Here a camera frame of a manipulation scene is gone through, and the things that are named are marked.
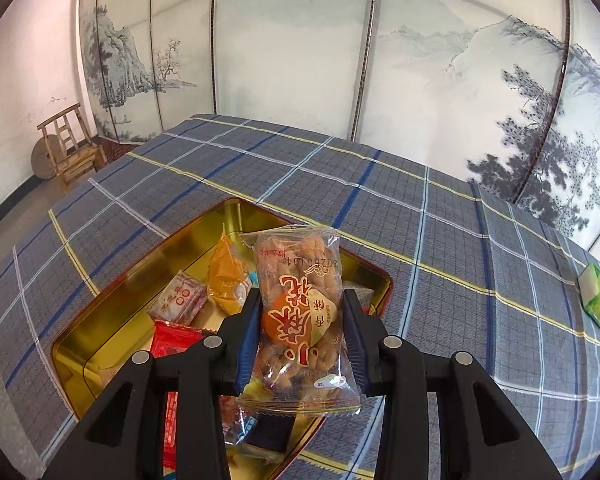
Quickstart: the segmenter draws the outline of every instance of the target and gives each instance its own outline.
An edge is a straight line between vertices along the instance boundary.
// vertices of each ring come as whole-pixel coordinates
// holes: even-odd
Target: black metal frame
[[[368,316],[355,291],[342,298],[344,335],[356,384],[385,396],[374,478],[426,480],[427,392],[438,396],[442,480],[560,480],[558,469],[513,404],[467,352],[421,353]],[[219,395],[237,396],[250,380],[262,298],[251,290],[218,335],[182,354],[136,352],[58,450],[43,480],[159,480],[168,392],[178,392],[179,480],[230,480]]]

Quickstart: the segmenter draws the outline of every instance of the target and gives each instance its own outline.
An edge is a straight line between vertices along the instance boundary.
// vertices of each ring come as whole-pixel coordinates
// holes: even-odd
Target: painted tree
[[[82,40],[82,61],[87,86],[97,96],[100,104],[108,108],[106,89],[103,82],[104,76],[109,75],[109,67],[106,64],[112,54],[106,52],[102,40],[98,41],[96,15],[105,16],[106,6],[94,7],[90,20],[84,24],[82,33],[86,35]]]
[[[551,94],[517,65],[513,73],[503,70],[502,79],[526,98],[520,110],[525,123],[512,117],[497,123],[504,132],[503,145],[515,151],[504,163],[499,157],[487,153],[478,162],[469,160],[467,167],[480,176],[478,183],[481,186],[505,200],[512,200],[539,153],[518,205],[571,236],[576,229],[582,230],[589,223],[579,205],[584,194],[587,194],[584,209],[600,207],[600,186],[596,181],[600,174],[600,144],[596,140],[587,144],[580,132],[576,133],[576,140],[572,142],[556,129],[554,123],[541,149],[541,134],[550,120]],[[556,116],[562,114],[558,106]]]
[[[180,70],[180,40],[169,38],[164,51],[155,53],[155,79],[156,86],[161,88],[167,82],[170,75],[178,75]]]

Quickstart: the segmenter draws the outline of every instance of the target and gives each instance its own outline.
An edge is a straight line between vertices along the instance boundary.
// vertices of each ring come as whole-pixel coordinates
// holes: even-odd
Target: plaid tablecloth
[[[383,321],[423,351],[464,349],[496,379],[565,478],[600,452],[600,330],[576,276],[590,254],[479,187],[362,144],[195,116],[61,200],[0,264],[0,370],[48,461],[76,420],[54,339],[122,271],[212,205],[238,196],[318,222],[387,270]],[[383,400],[328,418],[285,479],[372,478]],[[440,468],[430,398],[430,476]]]

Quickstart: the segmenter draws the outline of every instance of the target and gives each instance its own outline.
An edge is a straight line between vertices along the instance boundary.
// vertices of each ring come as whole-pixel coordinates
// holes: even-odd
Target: floor
[[[91,176],[87,174],[72,187]],[[44,181],[22,199],[0,222],[0,260],[30,225],[38,222],[63,193],[57,179]],[[27,478],[38,479],[45,471],[40,457],[24,433],[0,376],[0,447],[11,463]]]

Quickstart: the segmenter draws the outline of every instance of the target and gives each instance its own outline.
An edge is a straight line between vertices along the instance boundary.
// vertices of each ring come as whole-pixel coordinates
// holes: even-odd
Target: painted pine tree
[[[469,160],[468,169],[479,176],[478,182],[493,194],[512,200],[529,172],[534,155],[539,152],[518,205],[547,224],[560,229],[567,236],[584,229],[589,219],[580,208],[586,195],[585,210],[600,207],[598,157],[600,144],[587,144],[581,132],[575,141],[561,134],[555,121],[549,128],[544,146],[540,149],[542,131],[550,120],[552,96],[534,81],[526,70],[514,66],[513,73],[502,71],[502,79],[520,96],[526,98],[520,114],[524,123],[507,117],[497,124],[504,132],[502,143],[515,152],[503,162],[490,153],[483,160]],[[563,114],[558,105],[556,117]]]

